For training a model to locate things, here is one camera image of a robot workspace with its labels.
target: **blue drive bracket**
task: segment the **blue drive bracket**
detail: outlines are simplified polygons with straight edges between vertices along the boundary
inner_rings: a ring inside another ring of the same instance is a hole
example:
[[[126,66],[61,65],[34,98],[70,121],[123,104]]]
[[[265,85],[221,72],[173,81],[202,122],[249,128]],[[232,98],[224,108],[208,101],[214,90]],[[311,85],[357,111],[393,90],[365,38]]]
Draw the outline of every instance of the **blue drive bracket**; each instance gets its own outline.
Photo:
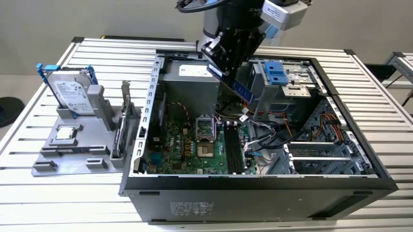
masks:
[[[287,86],[289,84],[289,77],[280,62],[265,62],[264,71],[270,85]]]
[[[94,67],[93,67],[91,65],[89,65],[89,66],[86,67],[86,69],[90,71],[93,84],[94,84],[94,85],[98,85],[98,79],[97,79]]]
[[[42,80],[43,80],[45,84],[49,86],[49,88],[50,88],[50,90],[51,90],[51,92],[53,92],[53,94],[54,94],[54,96],[55,96],[55,98],[57,98],[57,101],[58,101],[58,103],[59,103],[59,108],[63,108],[63,105],[62,105],[62,103],[61,103],[61,101],[59,101],[59,98],[58,98],[58,96],[57,96],[57,94],[55,94],[55,92],[54,92],[54,89],[53,89],[53,87],[51,87],[51,84],[50,84],[50,82],[49,82],[49,80],[47,80],[47,77],[46,77],[46,75],[45,75],[45,72],[61,70],[61,66],[59,66],[59,65],[47,65],[47,66],[43,68],[43,64],[39,63],[39,64],[37,65],[37,69],[38,69],[38,73],[39,73],[39,75],[41,75],[41,77],[42,77]]]
[[[213,76],[234,91],[234,93],[245,100],[249,104],[256,99],[256,94],[232,77],[225,76],[222,72],[212,65],[208,65],[206,70]]]

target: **orange wire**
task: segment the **orange wire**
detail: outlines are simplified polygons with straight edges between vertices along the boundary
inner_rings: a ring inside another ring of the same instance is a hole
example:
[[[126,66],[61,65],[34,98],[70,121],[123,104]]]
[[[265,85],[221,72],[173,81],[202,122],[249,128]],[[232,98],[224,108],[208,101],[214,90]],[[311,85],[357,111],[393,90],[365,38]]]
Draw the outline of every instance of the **orange wire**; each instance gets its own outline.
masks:
[[[328,114],[333,119],[337,119],[336,118],[336,116],[333,115],[333,114]],[[336,128],[336,135],[340,135],[340,137],[337,137],[339,138],[339,140],[344,140],[344,136],[343,136],[343,134],[340,133],[340,129],[339,129],[339,126],[336,125],[336,127],[335,127],[335,125],[332,125],[332,127],[333,128]]]
[[[273,113],[273,112],[268,112],[269,114],[272,115],[282,115],[284,116],[284,123],[285,123],[285,127],[289,131],[289,134],[291,134],[291,137],[293,137],[293,133],[292,133],[292,130],[291,130],[291,127],[289,127],[289,123],[287,121],[287,112],[282,112],[282,113]]]
[[[320,117],[320,127],[319,127],[319,130],[317,130],[317,133],[316,133],[315,136],[313,136],[313,139],[316,139],[316,137],[317,137],[317,136],[320,135],[320,133],[321,133],[323,126],[324,126],[324,123],[323,123],[323,118],[324,118],[324,117],[327,117],[328,120],[331,120],[331,117],[335,118],[335,116],[333,116],[333,115],[329,115],[329,114],[323,114],[323,115],[321,115],[321,117]],[[339,139],[339,140],[343,140],[343,136],[341,136],[341,133],[340,133],[340,131],[339,131],[339,128],[336,128],[333,125],[331,125],[331,126],[332,126],[332,129],[333,129],[333,131],[335,131],[335,134],[336,134],[337,139]]]

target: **slotted metal table surface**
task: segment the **slotted metal table surface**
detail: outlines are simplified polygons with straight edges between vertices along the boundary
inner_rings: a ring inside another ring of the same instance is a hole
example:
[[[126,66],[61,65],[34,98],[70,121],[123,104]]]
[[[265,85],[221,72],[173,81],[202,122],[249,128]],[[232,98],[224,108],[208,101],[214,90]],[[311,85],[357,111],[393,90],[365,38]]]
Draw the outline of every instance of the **slotted metal table surface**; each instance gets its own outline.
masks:
[[[133,101],[143,105],[157,49],[196,50],[196,43],[86,39],[70,45],[58,64],[94,65],[113,105],[122,103],[122,80],[130,80]],[[339,221],[150,226],[130,199],[118,196],[122,174],[31,176],[57,120],[57,101],[42,84],[0,142],[0,230],[413,231],[413,120],[408,113],[357,56],[343,50],[261,47],[257,54],[319,59],[400,191]]]

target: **ram slot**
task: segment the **ram slot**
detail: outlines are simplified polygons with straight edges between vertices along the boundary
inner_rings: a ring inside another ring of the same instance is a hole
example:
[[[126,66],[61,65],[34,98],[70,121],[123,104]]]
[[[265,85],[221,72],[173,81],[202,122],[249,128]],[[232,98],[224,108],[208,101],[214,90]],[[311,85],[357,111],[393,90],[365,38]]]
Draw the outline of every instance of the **ram slot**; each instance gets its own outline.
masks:
[[[225,126],[225,139],[226,139],[226,163],[229,174],[241,174],[244,169],[244,159],[240,147],[240,137],[237,126]]]

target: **robotic arm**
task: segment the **robotic arm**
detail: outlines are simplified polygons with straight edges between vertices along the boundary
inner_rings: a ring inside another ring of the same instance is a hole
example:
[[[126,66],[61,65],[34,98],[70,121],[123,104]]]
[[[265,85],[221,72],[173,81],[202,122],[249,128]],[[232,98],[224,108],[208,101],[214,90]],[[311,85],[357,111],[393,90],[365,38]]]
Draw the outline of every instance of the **robotic arm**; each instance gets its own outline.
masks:
[[[301,23],[312,0],[209,0],[198,7],[188,7],[193,2],[180,0],[177,8],[182,13],[205,11],[198,51],[221,74],[233,78],[265,39],[265,21],[280,30],[293,28]]]

